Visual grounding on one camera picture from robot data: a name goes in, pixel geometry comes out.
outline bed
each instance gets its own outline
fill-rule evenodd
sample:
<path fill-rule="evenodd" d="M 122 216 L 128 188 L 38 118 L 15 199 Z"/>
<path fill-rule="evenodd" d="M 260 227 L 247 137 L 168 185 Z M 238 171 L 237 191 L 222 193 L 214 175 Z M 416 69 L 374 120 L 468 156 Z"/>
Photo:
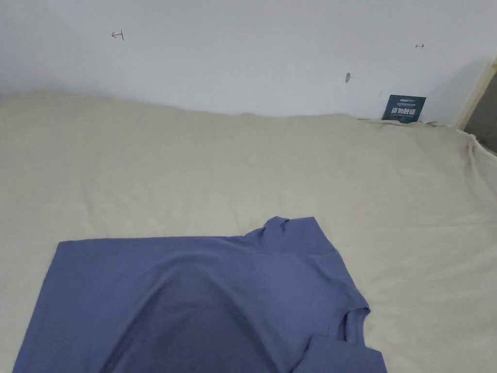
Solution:
<path fill-rule="evenodd" d="M 57 243 L 314 216 L 390 372 L 497 365 L 497 158 L 436 123 L 263 117 L 38 92 L 0 103 L 0 372 Z"/>

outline wall mark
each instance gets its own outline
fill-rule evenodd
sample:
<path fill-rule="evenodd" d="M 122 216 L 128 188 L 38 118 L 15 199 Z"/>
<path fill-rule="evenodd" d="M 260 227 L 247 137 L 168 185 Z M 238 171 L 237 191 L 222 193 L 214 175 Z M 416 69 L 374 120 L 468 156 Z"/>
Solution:
<path fill-rule="evenodd" d="M 116 38 L 118 35 L 121 35 L 121 37 L 123 38 L 123 41 L 124 41 L 123 30 L 121 30 L 120 34 L 116 34 L 115 32 L 112 33 L 113 38 Z"/>

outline wooden door frame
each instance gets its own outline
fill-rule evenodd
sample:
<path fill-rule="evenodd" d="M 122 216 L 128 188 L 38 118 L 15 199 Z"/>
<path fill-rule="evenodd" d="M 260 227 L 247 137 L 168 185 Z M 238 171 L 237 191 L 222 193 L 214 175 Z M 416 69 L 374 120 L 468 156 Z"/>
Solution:
<path fill-rule="evenodd" d="M 476 109 L 476 105 L 478 105 L 478 103 L 482 99 L 485 91 L 487 90 L 487 87 L 490 84 L 490 81 L 494 78 L 496 73 L 497 73 L 497 58 L 492 64 L 489 64 L 487 66 L 487 68 L 482 74 L 482 77 L 478 81 L 476 88 L 474 89 L 473 93 L 466 102 L 466 105 L 464 106 L 461 116 L 457 120 L 456 126 L 458 129 L 464 130 L 464 128 L 466 128 L 466 125 L 468 124 L 471 115 L 473 115 L 473 112 Z"/>

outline dark blue card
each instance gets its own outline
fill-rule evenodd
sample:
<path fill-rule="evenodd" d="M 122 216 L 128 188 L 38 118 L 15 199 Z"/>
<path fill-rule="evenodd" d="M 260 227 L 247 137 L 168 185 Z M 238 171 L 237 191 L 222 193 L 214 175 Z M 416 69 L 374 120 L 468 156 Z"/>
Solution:
<path fill-rule="evenodd" d="M 398 120 L 400 123 L 417 122 L 426 97 L 399 96 L 391 94 L 383 120 Z"/>

